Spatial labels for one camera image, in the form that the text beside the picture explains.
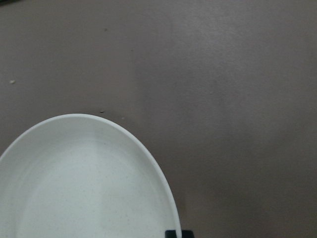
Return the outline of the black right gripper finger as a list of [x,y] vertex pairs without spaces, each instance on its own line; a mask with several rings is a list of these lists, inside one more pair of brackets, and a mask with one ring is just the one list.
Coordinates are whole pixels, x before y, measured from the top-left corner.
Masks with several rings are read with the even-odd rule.
[[182,230],[181,235],[178,235],[176,230],[166,230],[165,238],[195,238],[192,230]]

